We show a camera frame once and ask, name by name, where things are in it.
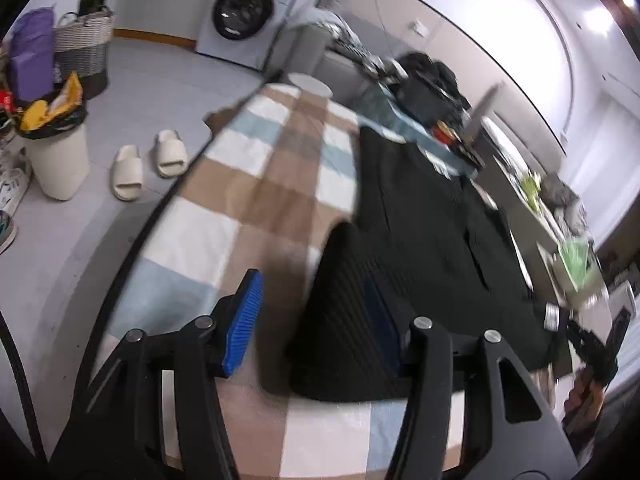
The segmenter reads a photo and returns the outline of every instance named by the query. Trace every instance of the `wicker basket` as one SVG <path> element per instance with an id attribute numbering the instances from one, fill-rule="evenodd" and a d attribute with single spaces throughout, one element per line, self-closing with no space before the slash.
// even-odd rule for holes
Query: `wicker basket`
<path id="1" fill-rule="evenodd" d="M 108 45 L 113 37 L 113 12 L 103 7 L 97 12 L 78 16 L 68 12 L 56 27 L 56 65 L 60 82 L 73 71 L 78 73 L 87 99 L 98 95 L 108 85 Z"/>

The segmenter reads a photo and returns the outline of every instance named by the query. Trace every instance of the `white round stool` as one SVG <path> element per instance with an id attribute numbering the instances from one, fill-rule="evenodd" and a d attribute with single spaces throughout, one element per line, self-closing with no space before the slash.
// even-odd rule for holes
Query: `white round stool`
<path id="1" fill-rule="evenodd" d="M 284 80 L 290 85 L 297 86 L 301 90 L 309 92 L 310 94 L 315 94 L 319 97 L 331 99 L 334 96 L 334 93 L 331 92 L 331 89 L 327 85 L 307 74 L 300 74 L 297 72 L 289 73 L 285 76 Z"/>

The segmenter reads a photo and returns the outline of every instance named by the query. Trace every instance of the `tile floor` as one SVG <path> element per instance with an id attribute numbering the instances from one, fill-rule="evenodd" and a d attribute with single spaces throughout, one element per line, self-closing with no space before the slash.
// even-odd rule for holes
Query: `tile floor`
<path id="1" fill-rule="evenodd" d="M 172 180 L 152 170 L 155 135 L 178 130 L 188 153 L 209 139 L 205 113 L 260 86 L 252 70 L 164 44 L 116 38 L 109 88 L 88 104 L 91 171 L 68 202 L 33 180 L 15 215 L 18 235 L 0 255 L 0 310 L 14 336 L 47 453 L 66 423 L 76 372 L 102 299 L 146 218 Z M 109 191 L 117 149 L 136 144 L 146 167 L 142 196 Z M 12 373 L 0 352 L 0 408 L 26 438 Z"/>

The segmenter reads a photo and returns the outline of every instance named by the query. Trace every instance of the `wooden baseboard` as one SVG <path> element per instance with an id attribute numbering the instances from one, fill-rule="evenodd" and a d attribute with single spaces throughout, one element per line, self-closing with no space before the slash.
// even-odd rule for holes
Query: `wooden baseboard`
<path id="1" fill-rule="evenodd" d="M 153 41 L 154 43 L 165 43 L 168 45 L 181 46 L 190 50 L 195 49 L 196 40 L 188 38 L 178 38 L 168 34 L 158 34 L 156 32 L 146 32 L 144 30 L 129 30 L 128 28 L 115 28 L 113 35 L 116 38 L 129 38 L 130 40 Z"/>

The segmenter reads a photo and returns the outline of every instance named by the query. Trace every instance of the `ironing board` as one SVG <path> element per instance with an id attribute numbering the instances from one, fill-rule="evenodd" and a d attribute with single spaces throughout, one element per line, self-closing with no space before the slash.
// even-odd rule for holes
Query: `ironing board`
<path id="1" fill-rule="evenodd" d="M 218 380 L 245 479 L 382 478 L 391 459 L 404 400 L 303 399 L 287 387 L 283 356 L 324 241 L 353 214 L 354 152 L 365 124 L 404 142 L 328 99 L 293 86 L 263 87 L 177 184 L 100 334 L 94 374 L 129 329 L 178 330 L 233 293 L 248 268 L 261 270 L 264 303 L 244 362 Z M 172 372 L 164 373 L 163 404 L 167 462 L 180 467 Z M 446 466 L 459 460 L 463 407 L 463 394 L 454 394 Z"/>

